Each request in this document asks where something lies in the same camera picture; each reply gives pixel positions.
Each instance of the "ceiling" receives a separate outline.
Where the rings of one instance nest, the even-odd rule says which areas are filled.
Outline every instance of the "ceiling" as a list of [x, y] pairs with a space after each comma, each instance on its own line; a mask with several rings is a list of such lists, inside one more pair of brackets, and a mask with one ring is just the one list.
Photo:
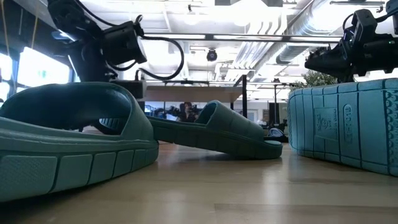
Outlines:
[[[33, 14], [38, 15], [44, 22], [54, 26], [47, 11], [47, 0], [14, 0]], [[240, 0], [230, 6], [216, 6], [216, 0], [81, 0], [81, 2], [100, 18], [120, 24], [135, 20], [142, 14], [141, 25], [146, 33], [184, 33], [184, 34], [282, 34], [287, 24], [310, 2], [310, 0], [284, 0], [283, 7], [268, 7], [261, 0]], [[338, 25], [331, 28], [330, 34], [341, 35], [341, 19], [344, 13], [352, 13], [356, 8], [352, 6], [326, 6], [324, 16], [317, 14], [317, 23], [330, 25], [336, 20]], [[376, 7], [370, 10], [376, 15]], [[341, 18], [331, 17], [332, 13], [342, 13]], [[108, 26], [98, 22], [101, 28]], [[392, 22], [387, 21], [379, 25], [378, 32], [392, 32]], [[270, 54], [272, 43], [244, 43], [244, 42], [209, 42], [184, 41], [180, 42], [185, 51], [185, 71], [176, 80], [208, 80], [213, 82], [234, 82], [241, 75], [254, 72], [250, 81], [270, 82], [278, 78], [281, 82], [303, 80], [301, 74], [307, 72], [303, 64], [308, 51], [298, 54], [287, 65], [276, 63], [276, 56], [270, 55], [266, 61], [264, 56]], [[180, 62], [180, 56], [175, 47], [161, 41], [143, 41], [147, 63], [138, 65], [157, 74], [170, 75]], [[208, 62], [208, 49], [216, 49], [218, 59]], [[135, 68], [124, 72], [124, 79], [133, 79]], [[379, 73], [368, 75], [358, 80], [369, 80], [381, 77]], [[150, 85], [161, 85], [152, 82]], [[250, 85], [253, 91], [249, 98], [273, 98], [274, 91], [262, 89], [260, 85]], [[281, 90], [279, 99], [287, 98], [288, 90]]]

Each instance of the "teal slide sandal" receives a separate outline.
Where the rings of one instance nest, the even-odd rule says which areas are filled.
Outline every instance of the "teal slide sandal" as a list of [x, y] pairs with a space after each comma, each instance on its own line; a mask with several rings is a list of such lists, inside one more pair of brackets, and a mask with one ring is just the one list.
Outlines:
[[[66, 130], [114, 117], [128, 117], [120, 135]], [[148, 166], [158, 152], [150, 122], [120, 86], [29, 88], [0, 109], [0, 202], [112, 179]]]
[[295, 90], [288, 111], [299, 155], [398, 176], [398, 79]]
[[[156, 140], [252, 159], [275, 159], [282, 144], [264, 141], [264, 130], [219, 101], [209, 102], [195, 123], [148, 116]], [[122, 119], [103, 119], [103, 131], [118, 130]]]

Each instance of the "metal stand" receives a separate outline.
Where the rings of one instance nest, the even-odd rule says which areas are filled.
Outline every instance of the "metal stand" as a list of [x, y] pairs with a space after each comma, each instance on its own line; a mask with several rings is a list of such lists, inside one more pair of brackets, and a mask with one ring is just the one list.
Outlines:
[[247, 75], [242, 75], [242, 109], [243, 116], [248, 118], [248, 92], [246, 91], [246, 86], [248, 84]]
[[138, 101], [138, 105], [141, 110], [145, 113], [145, 101]]
[[277, 85], [274, 85], [274, 98], [275, 98], [275, 105], [274, 105], [274, 124], [279, 124], [279, 122], [277, 121], [277, 114], [276, 114], [276, 112], [277, 112], [277, 110], [276, 110], [276, 106], [277, 106], [277, 100], [276, 100], [276, 96], [277, 96], [277, 92], [276, 92], [276, 86]]
[[75, 71], [73, 70], [73, 68], [69, 68], [68, 82], [75, 82]]
[[[248, 76], [241, 75], [241, 77], [236, 81], [234, 87], [237, 87], [242, 82], [242, 113], [245, 118], [248, 118], [248, 93], [247, 93], [247, 85], [248, 85]], [[233, 110], [234, 103], [231, 103], [231, 109]]]
[[163, 101], [163, 119], [166, 119], [166, 101]]

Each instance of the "ceiling pipe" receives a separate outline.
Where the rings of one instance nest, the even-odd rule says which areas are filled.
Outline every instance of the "ceiling pipe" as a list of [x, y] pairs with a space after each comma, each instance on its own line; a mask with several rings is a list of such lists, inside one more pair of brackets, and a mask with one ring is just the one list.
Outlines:
[[331, 1], [330, 4], [341, 5], [341, 6], [383, 6], [385, 5], [384, 1], [364, 1], [364, 2], [356, 2], [356, 1]]
[[[260, 26], [256, 24], [255, 22], [250, 23], [249, 30], [247, 34], [258, 34], [261, 29], [261, 24]], [[252, 42], [243, 42], [239, 48], [239, 52], [232, 63], [232, 66], [234, 68], [239, 67], [240, 62], [242, 61], [242, 58], [245, 56], [245, 54], [248, 52], [248, 48], [252, 46]]]
[[[281, 27], [281, 26], [283, 27], [283, 24], [282, 24], [283, 22], [286, 22], [286, 30], [289, 29], [289, 28], [292, 26], [292, 24], [305, 12], [305, 10], [306, 10], [309, 6], [311, 6], [312, 2], [314, 2], [314, 0], [310, 0], [310, 2], [309, 2], [308, 4], [306, 4], [306, 5], [304, 6], [304, 8], [303, 8], [300, 12], [298, 12], [298, 14], [295, 15], [295, 17], [293, 17], [293, 19], [291, 19], [289, 22], [287, 22], [286, 20], [282, 20], [282, 15], [280, 15], [280, 16], [279, 16], [279, 27], [278, 27], [278, 29], [275, 30], [274, 35], [277, 34], [277, 31], [280, 30], [280, 27]], [[256, 54], [256, 56], [258, 56], [258, 57], [255, 57], [254, 60], [252, 61], [252, 63], [251, 63], [250, 65], [248, 65], [248, 66], [249, 66], [250, 68], [257, 68], [257, 67], [258, 67], [258, 66], [256, 66], [257, 63], [258, 63], [260, 60], [264, 59], [264, 57], [262, 57], [262, 55], [264, 55], [271, 47], [272, 47], [272, 44], [271, 44], [271, 43], [261, 43], [261, 48], [259, 48], [259, 49], [257, 50], [258, 53]]]
[[[259, 31], [259, 34], [267, 34], [272, 29], [272, 22], [263, 21], [262, 28]], [[246, 55], [245, 60], [239, 64], [240, 68], [250, 68], [250, 64], [256, 57], [259, 56], [259, 51], [265, 47], [265, 43], [253, 43], [253, 48], [249, 53]]]
[[[253, 29], [256, 30], [254, 34], [263, 34], [262, 30], [264, 29], [265, 26], [264, 22], [252, 22], [250, 26], [251, 27], [253, 26], [254, 27]], [[255, 42], [248, 43], [245, 52], [243, 53], [243, 56], [236, 61], [235, 67], [246, 68], [244, 64], [247, 61], [248, 57], [250, 56], [251, 52], [255, 51], [256, 47], [257, 43]]]
[[[341, 27], [344, 19], [351, 14], [358, 6], [337, 6], [331, 5], [331, 0], [314, 0], [301, 12], [294, 23], [288, 24], [285, 35], [330, 35]], [[256, 65], [256, 70], [270, 59], [275, 58], [279, 64], [288, 64], [302, 54], [308, 46], [288, 46], [283, 43], [275, 43], [266, 52], [263, 59]]]
[[[281, 34], [281, 29], [284, 29], [285, 25], [287, 24], [287, 20], [282, 18], [282, 15], [279, 16], [278, 27], [269, 30], [269, 32], [273, 32], [275, 34]], [[261, 60], [262, 56], [268, 51], [268, 49], [272, 46], [272, 43], [261, 43], [261, 47], [257, 50], [256, 56], [251, 61], [251, 64], [248, 65], [250, 68], [254, 68], [258, 61]]]

